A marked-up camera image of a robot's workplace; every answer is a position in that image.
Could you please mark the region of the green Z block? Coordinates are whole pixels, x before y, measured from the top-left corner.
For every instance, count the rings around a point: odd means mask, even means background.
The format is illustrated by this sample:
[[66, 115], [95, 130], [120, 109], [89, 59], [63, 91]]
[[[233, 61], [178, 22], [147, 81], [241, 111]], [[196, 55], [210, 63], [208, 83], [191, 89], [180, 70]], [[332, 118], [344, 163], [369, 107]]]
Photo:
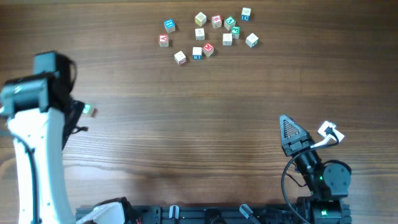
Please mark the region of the green Z block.
[[82, 114], [83, 115], [92, 117], [94, 112], [95, 112], [95, 107], [93, 105], [91, 105], [91, 104], [85, 104], [84, 105], [84, 108], [82, 110]]

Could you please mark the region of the plain block green side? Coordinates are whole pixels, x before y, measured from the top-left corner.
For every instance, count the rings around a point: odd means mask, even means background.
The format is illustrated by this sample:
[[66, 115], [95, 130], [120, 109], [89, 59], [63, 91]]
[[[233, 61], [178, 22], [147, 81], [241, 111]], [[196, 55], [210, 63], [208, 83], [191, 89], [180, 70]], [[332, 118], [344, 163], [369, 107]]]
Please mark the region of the plain block green side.
[[246, 37], [246, 44], [250, 47], [253, 48], [259, 41], [259, 38], [256, 34], [251, 33]]

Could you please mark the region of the red A block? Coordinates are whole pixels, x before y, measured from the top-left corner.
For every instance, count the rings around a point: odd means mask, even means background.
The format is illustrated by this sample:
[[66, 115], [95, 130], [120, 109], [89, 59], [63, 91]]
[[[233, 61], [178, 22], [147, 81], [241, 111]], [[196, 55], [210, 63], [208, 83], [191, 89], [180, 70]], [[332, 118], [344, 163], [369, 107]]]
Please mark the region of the red A block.
[[161, 47], [168, 47], [169, 46], [169, 36], [167, 34], [160, 34], [159, 35], [159, 45]]

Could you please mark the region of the yellow 3 block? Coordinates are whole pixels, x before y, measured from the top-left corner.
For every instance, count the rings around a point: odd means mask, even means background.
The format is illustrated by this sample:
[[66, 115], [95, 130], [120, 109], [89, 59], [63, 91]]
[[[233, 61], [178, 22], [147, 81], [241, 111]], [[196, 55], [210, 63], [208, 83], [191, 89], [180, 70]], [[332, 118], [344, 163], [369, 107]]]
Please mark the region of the yellow 3 block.
[[233, 36], [231, 33], [223, 34], [223, 46], [231, 46], [233, 43]]

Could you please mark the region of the green E block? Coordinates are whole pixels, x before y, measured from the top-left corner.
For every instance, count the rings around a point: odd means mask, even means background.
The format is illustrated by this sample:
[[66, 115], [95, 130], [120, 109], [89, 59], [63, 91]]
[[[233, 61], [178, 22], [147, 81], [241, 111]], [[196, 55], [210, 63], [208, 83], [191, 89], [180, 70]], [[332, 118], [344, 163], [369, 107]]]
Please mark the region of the green E block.
[[241, 28], [239, 26], [233, 26], [231, 28], [231, 34], [233, 39], [239, 39]]

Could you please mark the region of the plain block red side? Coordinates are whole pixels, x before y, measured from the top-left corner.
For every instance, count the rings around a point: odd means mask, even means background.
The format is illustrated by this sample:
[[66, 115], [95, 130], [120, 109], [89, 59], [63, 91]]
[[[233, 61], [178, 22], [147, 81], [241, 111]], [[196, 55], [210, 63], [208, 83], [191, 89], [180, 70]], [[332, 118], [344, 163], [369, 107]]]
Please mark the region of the plain block red side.
[[179, 51], [176, 54], [174, 54], [174, 59], [179, 65], [183, 65], [187, 62], [187, 57], [182, 51]]

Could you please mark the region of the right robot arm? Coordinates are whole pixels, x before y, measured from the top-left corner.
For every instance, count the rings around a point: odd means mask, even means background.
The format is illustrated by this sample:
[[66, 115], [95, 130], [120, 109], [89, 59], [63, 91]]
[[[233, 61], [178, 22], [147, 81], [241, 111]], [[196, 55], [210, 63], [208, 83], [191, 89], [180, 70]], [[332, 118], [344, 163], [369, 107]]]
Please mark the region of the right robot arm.
[[[310, 133], [292, 118], [283, 114], [279, 118], [280, 140], [284, 154], [290, 157], [281, 176], [284, 200], [299, 223], [350, 223], [342, 199], [348, 196], [351, 167], [339, 160], [323, 162], [317, 151], [339, 145], [344, 135], [330, 121], [318, 129], [323, 140], [316, 143]], [[295, 205], [288, 199], [285, 176], [292, 164], [302, 175], [311, 196], [299, 197]]]

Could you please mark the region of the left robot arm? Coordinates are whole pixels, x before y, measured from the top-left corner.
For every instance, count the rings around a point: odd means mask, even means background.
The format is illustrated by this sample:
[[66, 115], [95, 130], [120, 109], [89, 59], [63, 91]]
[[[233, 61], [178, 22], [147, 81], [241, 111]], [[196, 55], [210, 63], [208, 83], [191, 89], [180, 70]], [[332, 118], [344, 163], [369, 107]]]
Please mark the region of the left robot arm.
[[56, 51], [34, 57], [34, 73], [8, 80], [1, 90], [4, 136], [13, 139], [19, 189], [19, 223], [139, 223], [125, 197], [100, 202], [76, 218], [68, 199], [63, 149], [85, 104], [71, 96], [76, 63]]

